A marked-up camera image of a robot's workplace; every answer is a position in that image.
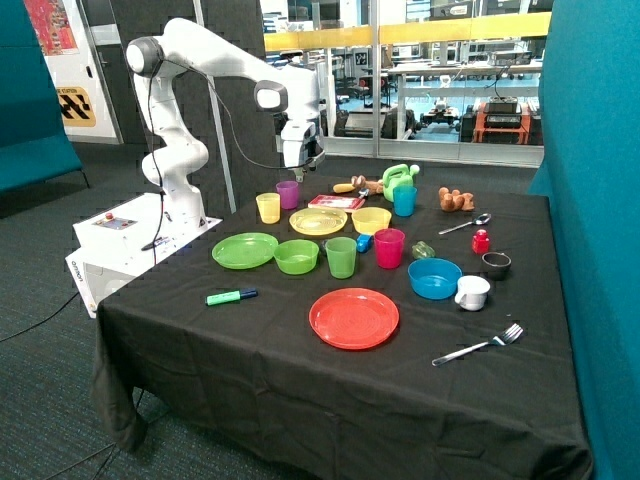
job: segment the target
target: fork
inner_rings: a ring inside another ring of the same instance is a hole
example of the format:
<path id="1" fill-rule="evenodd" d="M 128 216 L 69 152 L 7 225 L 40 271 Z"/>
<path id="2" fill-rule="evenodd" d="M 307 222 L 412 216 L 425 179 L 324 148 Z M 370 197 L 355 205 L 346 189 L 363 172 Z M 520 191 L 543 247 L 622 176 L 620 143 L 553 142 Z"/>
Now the fork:
<path id="1" fill-rule="evenodd" d="M 442 365 L 443 363 L 447 363 L 454 358 L 461 357 L 466 355 L 469 352 L 473 352 L 474 350 L 478 350 L 479 348 L 486 347 L 487 345 L 495 345 L 497 347 L 504 347 L 516 341 L 516 339 L 522 335 L 522 327 L 517 323 L 514 323 L 509 328 L 507 328 L 504 332 L 496 335 L 488 342 L 482 342 L 473 347 L 464 348 L 462 350 L 458 350 L 457 352 L 450 353 L 449 355 L 445 355 L 444 357 L 436 358 L 431 362 L 434 367 Z"/>

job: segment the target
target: red book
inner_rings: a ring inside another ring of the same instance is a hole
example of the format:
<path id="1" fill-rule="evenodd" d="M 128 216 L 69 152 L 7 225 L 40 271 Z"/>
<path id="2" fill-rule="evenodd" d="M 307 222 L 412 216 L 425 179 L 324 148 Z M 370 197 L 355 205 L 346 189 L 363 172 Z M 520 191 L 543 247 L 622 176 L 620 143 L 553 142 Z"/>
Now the red book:
<path id="1" fill-rule="evenodd" d="M 364 198 L 338 197 L 336 195 L 318 195 L 309 202 L 309 208 L 339 208 L 351 213 L 364 204 Z"/>

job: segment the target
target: orange machine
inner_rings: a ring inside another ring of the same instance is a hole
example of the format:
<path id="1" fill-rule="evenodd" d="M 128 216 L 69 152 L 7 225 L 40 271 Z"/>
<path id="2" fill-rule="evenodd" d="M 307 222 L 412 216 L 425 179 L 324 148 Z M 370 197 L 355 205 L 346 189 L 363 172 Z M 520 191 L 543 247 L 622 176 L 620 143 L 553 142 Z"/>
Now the orange machine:
<path id="1" fill-rule="evenodd" d="M 527 145 L 530 132 L 529 106 L 513 97 L 495 97 L 480 104 L 472 142 Z"/>

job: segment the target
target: gray carpet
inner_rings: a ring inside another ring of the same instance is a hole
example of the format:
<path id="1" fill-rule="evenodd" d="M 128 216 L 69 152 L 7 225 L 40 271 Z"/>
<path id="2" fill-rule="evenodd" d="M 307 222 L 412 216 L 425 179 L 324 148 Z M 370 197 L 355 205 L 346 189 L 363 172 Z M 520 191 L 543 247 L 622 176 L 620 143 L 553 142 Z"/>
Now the gray carpet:
<path id="1" fill-rule="evenodd" d="M 76 144 L 92 185 L 79 173 L 0 195 L 1 479 L 311 479 L 265 462 L 225 437 L 189 425 L 145 393 L 152 421 L 135 454 L 111 448 L 89 400 L 95 322 L 75 293 L 64 257 L 78 247 L 73 223 L 153 191 L 142 176 L 141 146 Z M 380 176 L 392 162 L 332 158 L 315 174 Z M 524 193 L 535 171 L 423 164 L 419 184 Z"/>

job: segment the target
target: white mug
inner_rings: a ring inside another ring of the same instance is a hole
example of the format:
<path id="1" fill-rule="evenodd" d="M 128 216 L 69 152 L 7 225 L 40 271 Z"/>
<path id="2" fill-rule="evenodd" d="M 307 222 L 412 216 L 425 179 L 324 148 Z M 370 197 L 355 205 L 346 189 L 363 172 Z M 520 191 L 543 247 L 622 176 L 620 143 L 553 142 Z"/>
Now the white mug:
<path id="1" fill-rule="evenodd" d="M 458 280 L 458 293 L 455 302 L 465 310 L 472 312 L 484 307 L 491 285 L 482 277 L 465 275 Z"/>

